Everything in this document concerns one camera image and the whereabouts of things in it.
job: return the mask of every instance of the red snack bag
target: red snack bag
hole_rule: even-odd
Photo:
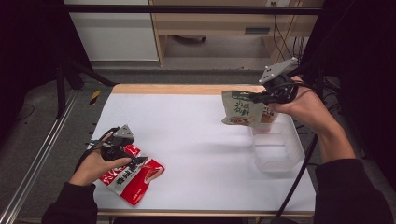
[[[134,145],[126,146],[124,150],[135,157],[147,157]],[[148,189],[149,182],[160,176],[163,171],[162,165],[148,158],[142,166],[134,170],[129,166],[123,166],[108,171],[99,179],[128,203],[137,205]]]

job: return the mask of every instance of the human hand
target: human hand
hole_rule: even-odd
[[[292,77],[295,81],[301,81],[299,77]],[[317,94],[307,87],[299,86],[294,101],[288,104],[269,104],[275,112],[292,116],[302,124],[310,127],[314,132],[320,132],[327,124],[336,122],[321,102]]]
[[[96,148],[78,167],[69,183],[78,186],[89,186],[107,171],[124,166],[131,160],[131,158],[121,158],[115,161],[105,161],[100,154],[100,148]]]

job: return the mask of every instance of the black sleeve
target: black sleeve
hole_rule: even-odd
[[[95,185],[87,187],[64,183],[56,203],[49,206],[42,224],[95,224],[98,208],[93,199]]]
[[[361,161],[331,161],[319,166],[316,175],[315,224],[393,224],[384,195],[373,186]]]

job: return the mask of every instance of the white table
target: white table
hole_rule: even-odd
[[[264,173],[254,164],[249,127],[228,126],[220,93],[252,86],[134,85],[114,88],[92,139],[128,124],[134,144],[165,167],[132,206],[96,181],[102,216],[273,216],[301,167]],[[315,191],[307,171],[284,214],[312,216]]]

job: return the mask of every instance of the transparent plastic box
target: transparent plastic box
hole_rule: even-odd
[[[289,115],[279,114],[271,129],[251,128],[255,163],[264,172],[287,172],[304,159],[304,151]]]

